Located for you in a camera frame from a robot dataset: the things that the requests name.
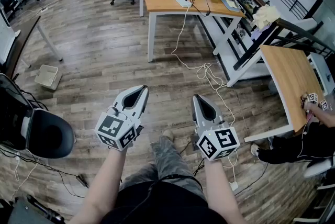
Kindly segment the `person's camouflage trousers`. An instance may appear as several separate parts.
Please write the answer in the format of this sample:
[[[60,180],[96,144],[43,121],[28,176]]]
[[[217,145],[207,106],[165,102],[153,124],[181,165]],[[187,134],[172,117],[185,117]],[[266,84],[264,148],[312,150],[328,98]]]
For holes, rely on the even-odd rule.
[[[139,183],[158,181],[169,175],[180,175],[182,178],[167,179],[164,182],[182,187],[203,200],[206,199],[200,184],[195,180],[170,137],[162,135],[157,142],[151,144],[151,148],[155,162],[146,164],[138,172],[126,177],[120,191]]]

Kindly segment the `person's left forearm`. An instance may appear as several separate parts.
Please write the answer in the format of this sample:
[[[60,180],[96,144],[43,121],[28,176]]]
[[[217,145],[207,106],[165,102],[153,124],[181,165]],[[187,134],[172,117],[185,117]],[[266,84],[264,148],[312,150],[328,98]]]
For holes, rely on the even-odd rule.
[[[68,224],[100,224],[115,206],[127,150],[111,149],[100,167],[78,213]]]

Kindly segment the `person's right forearm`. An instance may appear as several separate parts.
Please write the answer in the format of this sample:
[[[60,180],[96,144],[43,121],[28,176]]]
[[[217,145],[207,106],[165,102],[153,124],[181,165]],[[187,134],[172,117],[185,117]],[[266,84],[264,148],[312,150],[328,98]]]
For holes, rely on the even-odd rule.
[[[204,163],[209,208],[219,213],[227,224],[247,224],[239,210],[222,162],[205,159]]]

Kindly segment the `small wooden table white frame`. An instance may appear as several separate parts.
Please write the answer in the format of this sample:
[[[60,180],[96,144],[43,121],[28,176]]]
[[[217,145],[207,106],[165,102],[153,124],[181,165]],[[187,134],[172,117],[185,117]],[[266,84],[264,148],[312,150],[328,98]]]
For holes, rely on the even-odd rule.
[[[261,45],[254,56],[262,58],[280,95],[288,124],[267,132],[246,137],[245,142],[266,139],[271,136],[297,134],[307,122],[305,111],[301,108],[301,97],[315,93],[318,100],[324,95],[317,77],[305,53],[284,47]]]

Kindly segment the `white waste basket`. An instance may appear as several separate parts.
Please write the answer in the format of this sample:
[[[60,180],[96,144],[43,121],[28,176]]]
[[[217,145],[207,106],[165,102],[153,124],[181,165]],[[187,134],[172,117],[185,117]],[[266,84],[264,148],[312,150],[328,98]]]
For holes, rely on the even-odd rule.
[[[55,91],[61,80],[62,73],[57,67],[42,65],[39,69],[35,82],[42,87]]]

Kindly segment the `dark handrail railing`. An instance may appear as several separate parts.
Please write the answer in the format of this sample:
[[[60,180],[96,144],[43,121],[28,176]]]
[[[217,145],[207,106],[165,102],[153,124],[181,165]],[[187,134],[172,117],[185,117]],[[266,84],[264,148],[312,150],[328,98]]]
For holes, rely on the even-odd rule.
[[[257,6],[265,4],[262,0],[253,0]],[[278,41],[274,43],[275,46],[283,47],[289,43],[293,44],[293,48],[302,50],[304,52],[313,52],[321,55],[324,59],[335,55],[335,49],[330,48],[325,43],[314,36],[314,33],[321,27],[318,24],[312,30],[305,31],[304,29],[290,23],[284,19],[277,19],[270,24],[267,30],[262,31],[259,38],[257,38],[249,49],[244,50],[241,57],[237,57],[237,62],[233,66],[234,70],[242,67],[252,56],[256,54],[261,44],[270,44],[273,40]]]

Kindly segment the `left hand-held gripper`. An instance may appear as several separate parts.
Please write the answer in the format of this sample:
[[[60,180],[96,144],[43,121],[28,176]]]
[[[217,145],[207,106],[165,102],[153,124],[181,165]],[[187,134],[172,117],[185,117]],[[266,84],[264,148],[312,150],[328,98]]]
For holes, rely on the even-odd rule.
[[[108,111],[103,112],[95,127],[95,133],[101,143],[123,151],[140,135],[143,129],[141,121],[134,116],[141,116],[149,97],[146,85],[138,85],[119,93]],[[132,116],[124,111],[132,109]]]

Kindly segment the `blue notebook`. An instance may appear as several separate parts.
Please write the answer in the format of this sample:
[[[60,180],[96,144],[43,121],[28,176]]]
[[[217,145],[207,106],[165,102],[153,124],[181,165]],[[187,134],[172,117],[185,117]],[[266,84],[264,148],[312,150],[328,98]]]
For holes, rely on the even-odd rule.
[[[240,11],[240,9],[237,7],[235,2],[233,2],[231,0],[221,0],[221,1],[228,10],[234,11],[234,12],[239,12]]]

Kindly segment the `white shelf unit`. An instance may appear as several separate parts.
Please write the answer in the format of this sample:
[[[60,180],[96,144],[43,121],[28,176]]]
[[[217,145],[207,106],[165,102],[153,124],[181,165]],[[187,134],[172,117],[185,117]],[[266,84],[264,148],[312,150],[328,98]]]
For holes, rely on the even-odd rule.
[[[331,94],[335,89],[335,81],[330,73],[325,59],[316,53],[311,52],[307,59],[312,66],[324,95]]]

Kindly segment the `black padded chair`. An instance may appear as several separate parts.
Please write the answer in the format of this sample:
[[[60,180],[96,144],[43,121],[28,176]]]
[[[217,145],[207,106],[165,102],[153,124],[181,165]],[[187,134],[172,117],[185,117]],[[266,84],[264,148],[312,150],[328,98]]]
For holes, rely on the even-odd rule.
[[[75,144],[70,124],[25,94],[0,73],[0,144],[17,151],[28,150],[40,158],[68,156]]]

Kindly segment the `cream cloth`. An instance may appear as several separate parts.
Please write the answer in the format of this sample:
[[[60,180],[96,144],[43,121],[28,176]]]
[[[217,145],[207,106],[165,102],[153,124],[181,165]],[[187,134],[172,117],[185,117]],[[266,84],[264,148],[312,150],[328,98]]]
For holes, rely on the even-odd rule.
[[[253,15],[252,24],[262,31],[265,27],[280,18],[280,14],[275,6],[265,5],[260,7]]]

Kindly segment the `person's black shirt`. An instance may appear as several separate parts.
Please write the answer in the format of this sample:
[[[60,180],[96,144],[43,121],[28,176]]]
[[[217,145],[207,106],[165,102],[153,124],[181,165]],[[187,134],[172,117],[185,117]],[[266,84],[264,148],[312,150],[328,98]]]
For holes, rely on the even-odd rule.
[[[207,202],[167,182],[144,182],[118,193],[115,208],[100,224],[227,224]]]

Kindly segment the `black tripod equipment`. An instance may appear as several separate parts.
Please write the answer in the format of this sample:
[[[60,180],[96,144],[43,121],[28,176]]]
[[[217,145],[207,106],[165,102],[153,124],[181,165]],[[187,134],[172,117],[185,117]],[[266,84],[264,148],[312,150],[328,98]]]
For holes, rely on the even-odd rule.
[[[65,221],[58,212],[27,195],[15,198],[8,224],[65,224]]]

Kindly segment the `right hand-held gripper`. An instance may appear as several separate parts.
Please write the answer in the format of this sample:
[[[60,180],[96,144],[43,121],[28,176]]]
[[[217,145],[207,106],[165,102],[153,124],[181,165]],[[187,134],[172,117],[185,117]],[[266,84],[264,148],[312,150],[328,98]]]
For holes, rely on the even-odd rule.
[[[192,98],[192,118],[196,126],[193,150],[203,158],[214,161],[228,157],[240,142],[234,127],[223,120],[220,108],[210,99],[195,94]]]

